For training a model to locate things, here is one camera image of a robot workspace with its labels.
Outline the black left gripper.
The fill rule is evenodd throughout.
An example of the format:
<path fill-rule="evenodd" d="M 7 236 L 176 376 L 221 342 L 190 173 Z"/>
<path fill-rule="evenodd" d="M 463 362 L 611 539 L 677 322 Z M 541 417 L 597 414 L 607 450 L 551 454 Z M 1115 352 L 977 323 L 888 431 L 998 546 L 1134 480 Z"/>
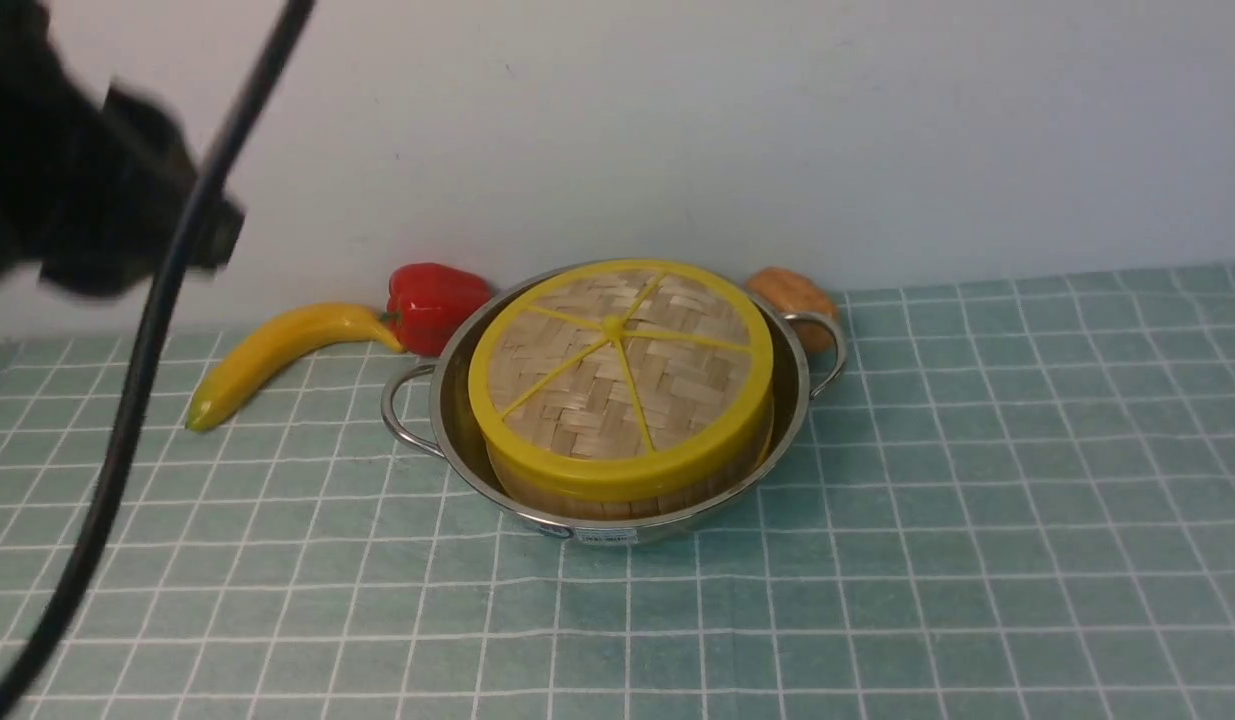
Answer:
<path fill-rule="evenodd" d="M 0 1 L 0 282 L 124 295 L 163 264 L 200 177 L 182 123 L 133 88 L 96 101 L 61 63 L 41 1 Z"/>

